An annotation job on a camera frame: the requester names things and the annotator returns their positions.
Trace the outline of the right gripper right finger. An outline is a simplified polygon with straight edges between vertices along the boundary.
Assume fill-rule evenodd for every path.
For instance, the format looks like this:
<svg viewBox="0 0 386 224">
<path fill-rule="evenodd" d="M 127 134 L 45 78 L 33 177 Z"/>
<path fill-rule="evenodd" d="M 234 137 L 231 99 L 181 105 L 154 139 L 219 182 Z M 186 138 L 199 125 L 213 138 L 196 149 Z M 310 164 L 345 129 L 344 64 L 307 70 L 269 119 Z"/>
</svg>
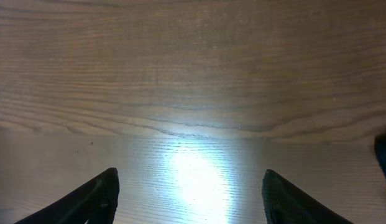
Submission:
<svg viewBox="0 0 386 224">
<path fill-rule="evenodd" d="M 262 198 L 269 224 L 352 224 L 271 169 L 262 181 Z"/>
</svg>

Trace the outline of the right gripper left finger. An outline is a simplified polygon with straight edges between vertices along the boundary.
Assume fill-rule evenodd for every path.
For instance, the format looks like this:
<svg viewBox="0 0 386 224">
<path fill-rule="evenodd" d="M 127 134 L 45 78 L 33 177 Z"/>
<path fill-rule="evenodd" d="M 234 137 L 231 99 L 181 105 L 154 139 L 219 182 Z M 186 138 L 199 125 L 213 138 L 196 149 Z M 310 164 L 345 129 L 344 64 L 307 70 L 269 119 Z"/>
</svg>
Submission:
<svg viewBox="0 0 386 224">
<path fill-rule="evenodd" d="M 112 224 L 118 196 L 119 176 L 111 167 L 15 224 Z"/>
</svg>

